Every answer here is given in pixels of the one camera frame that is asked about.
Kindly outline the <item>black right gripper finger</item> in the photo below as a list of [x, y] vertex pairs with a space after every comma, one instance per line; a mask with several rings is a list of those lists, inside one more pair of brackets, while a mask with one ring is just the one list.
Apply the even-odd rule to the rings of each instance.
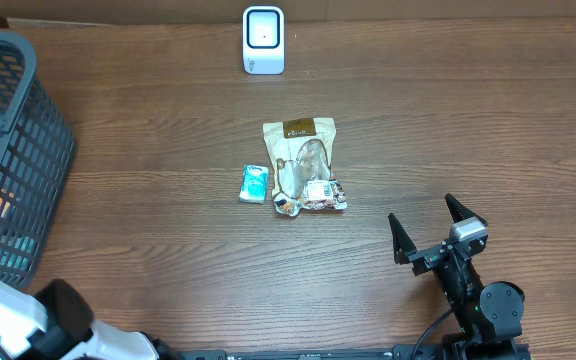
[[393, 213], [388, 215], [388, 221], [393, 237], [394, 261], [399, 265], [408, 264], [417, 253], [417, 248]]
[[469, 218], [477, 218], [484, 226], [488, 225], [488, 222], [481, 216], [477, 215], [475, 212], [471, 211], [469, 208], [464, 206], [459, 202], [452, 194], [447, 193], [445, 195], [445, 201], [448, 210], [451, 214], [454, 223], [467, 220]]

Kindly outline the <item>beige dried food pouch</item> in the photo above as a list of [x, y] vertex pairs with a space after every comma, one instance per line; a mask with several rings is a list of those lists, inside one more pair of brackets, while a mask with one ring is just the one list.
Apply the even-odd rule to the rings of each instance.
[[264, 142], [273, 168], [272, 202], [290, 217], [300, 211], [342, 211], [347, 196], [332, 171], [336, 126], [315, 117], [265, 123]]

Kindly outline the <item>teal tissue pack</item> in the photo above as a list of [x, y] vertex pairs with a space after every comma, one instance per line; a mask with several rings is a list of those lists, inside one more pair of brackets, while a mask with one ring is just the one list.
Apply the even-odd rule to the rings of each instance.
[[239, 200], [244, 203], [264, 204], [269, 170], [265, 166], [245, 165]]

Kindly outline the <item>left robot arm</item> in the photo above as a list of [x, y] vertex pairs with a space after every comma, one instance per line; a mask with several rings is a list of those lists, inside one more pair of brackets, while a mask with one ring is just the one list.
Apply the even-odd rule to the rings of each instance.
[[158, 338], [97, 320], [66, 281], [35, 295], [0, 280], [0, 359], [163, 360], [181, 355]]

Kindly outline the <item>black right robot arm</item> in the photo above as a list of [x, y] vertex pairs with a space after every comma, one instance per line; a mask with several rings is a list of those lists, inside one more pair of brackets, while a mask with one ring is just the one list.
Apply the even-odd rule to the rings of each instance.
[[488, 241], [488, 222], [445, 195], [453, 219], [449, 236], [440, 244], [419, 250], [394, 214], [388, 215], [394, 261], [410, 264], [418, 276], [434, 274], [449, 304], [413, 345], [393, 347], [395, 359], [530, 360], [522, 334], [525, 294], [507, 281], [482, 283], [472, 258]]

